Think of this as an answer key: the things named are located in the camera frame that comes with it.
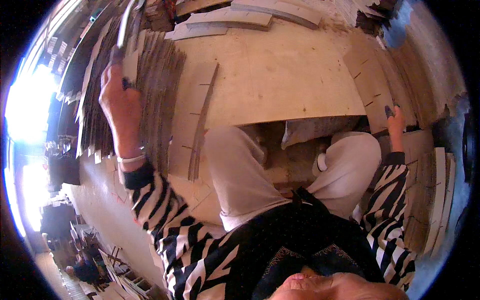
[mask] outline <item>black and white striped sweater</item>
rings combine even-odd
[[[415,272],[415,254],[403,243],[407,174],[404,154],[391,153],[360,225],[321,216],[312,205],[285,204],[219,239],[190,215],[184,199],[150,164],[125,173],[124,185],[133,214],[163,260],[173,299],[256,299],[274,263],[290,256],[315,265],[325,261],[319,255],[328,249],[349,256],[365,279],[406,290]]]

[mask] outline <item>sawdust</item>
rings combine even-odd
[[[332,30],[335,33],[350,33],[352,26],[345,24],[345,22],[340,20],[335,20],[333,18],[322,19],[318,24],[318,27],[323,30]]]

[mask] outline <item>black and white striped sleeve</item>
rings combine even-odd
[[[150,164],[124,174],[123,180],[136,222],[151,234],[163,261],[164,279],[173,299],[195,299],[202,289],[213,286],[209,279],[228,274],[224,264],[231,261],[230,256],[235,257],[238,248],[220,251],[228,235],[215,240]],[[204,260],[213,251],[219,251],[218,259],[207,266]]]
[[[385,282],[407,290],[415,273],[416,254],[403,242],[405,185],[408,167],[403,152],[390,153],[360,225],[368,231]]]

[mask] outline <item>wooden board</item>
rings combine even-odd
[[[435,182],[434,159],[431,153],[424,154],[418,160],[419,183],[407,190],[408,213],[405,226],[405,246],[416,253],[423,253],[429,233],[429,211],[433,197],[432,189]]]
[[[432,256],[435,256],[439,251],[444,239],[448,225],[448,219],[450,217],[450,208],[452,207],[453,190],[455,185],[455,157],[452,153],[446,153],[446,190],[445,190],[445,203],[442,212],[442,218],[440,220],[440,227],[438,231],[437,239],[432,250]]]
[[[274,19],[268,33],[231,28],[224,36],[176,41],[187,60],[218,61],[205,127],[278,120],[364,115],[353,79],[342,61],[349,39],[331,29],[314,31]]]
[[[200,27],[200,28],[187,28],[187,25],[180,23],[175,26],[174,31],[167,32],[165,38],[170,38],[174,41],[179,39],[186,39],[198,36],[217,36],[227,33],[226,27]]]
[[[426,186],[428,189],[432,189],[433,192],[433,203],[431,204],[430,210],[430,230],[428,233],[427,243],[425,244],[425,249],[423,254],[430,252],[433,249],[433,244],[438,236],[440,222],[442,219],[442,211],[444,209],[445,202],[445,148],[435,148],[434,151],[435,157],[435,182],[432,187]]]
[[[417,161],[423,154],[433,151],[433,137],[431,130],[416,130],[405,132],[402,136],[407,165]],[[391,141],[388,135],[378,138],[382,150],[382,159],[391,152]]]
[[[198,176],[200,139],[217,70],[217,62],[204,62],[198,63],[189,74],[189,92],[185,98],[180,98],[173,117],[173,140],[168,164],[171,175],[188,180]]]
[[[406,88],[400,85],[397,72],[380,52],[383,50],[377,41],[355,31],[351,34],[351,42],[352,49],[343,59],[362,98],[372,134],[387,128],[385,106],[393,109],[394,104],[403,109],[406,125],[416,125],[411,103],[406,98]]]
[[[322,20],[322,14],[317,11],[277,0],[234,0],[231,8],[236,11],[270,13],[313,30],[318,29]]]
[[[175,8],[177,10],[177,15],[182,16],[205,7],[227,2],[231,2],[231,0],[186,0],[176,5]]]
[[[268,31],[272,15],[261,12],[239,12],[225,7],[212,12],[193,13],[183,22],[187,28],[233,27]]]

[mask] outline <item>white pants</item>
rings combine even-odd
[[[236,127],[210,129],[206,153],[226,231],[276,206],[291,202],[268,180],[261,148]],[[368,133],[334,135],[326,151],[327,170],[307,190],[328,210],[348,219],[381,162],[380,145]]]

